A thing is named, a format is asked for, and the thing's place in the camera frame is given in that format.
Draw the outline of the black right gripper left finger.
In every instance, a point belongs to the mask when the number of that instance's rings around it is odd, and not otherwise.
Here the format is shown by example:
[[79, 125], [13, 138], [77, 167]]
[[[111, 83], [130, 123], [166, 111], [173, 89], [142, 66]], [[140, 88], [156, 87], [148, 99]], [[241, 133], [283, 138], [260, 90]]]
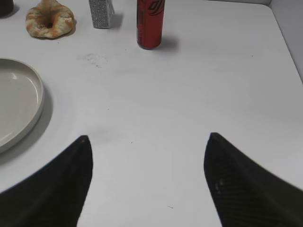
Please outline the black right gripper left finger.
[[91, 143], [82, 135], [40, 170], [1, 192], [0, 225], [77, 226], [92, 174]]

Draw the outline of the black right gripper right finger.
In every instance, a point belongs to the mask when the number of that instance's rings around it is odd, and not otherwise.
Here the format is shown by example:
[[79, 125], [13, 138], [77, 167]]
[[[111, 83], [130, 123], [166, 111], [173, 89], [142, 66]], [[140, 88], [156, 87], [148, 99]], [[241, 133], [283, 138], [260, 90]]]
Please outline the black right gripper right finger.
[[205, 179], [223, 227], [301, 227], [303, 192], [254, 162], [217, 132], [209, 136]]

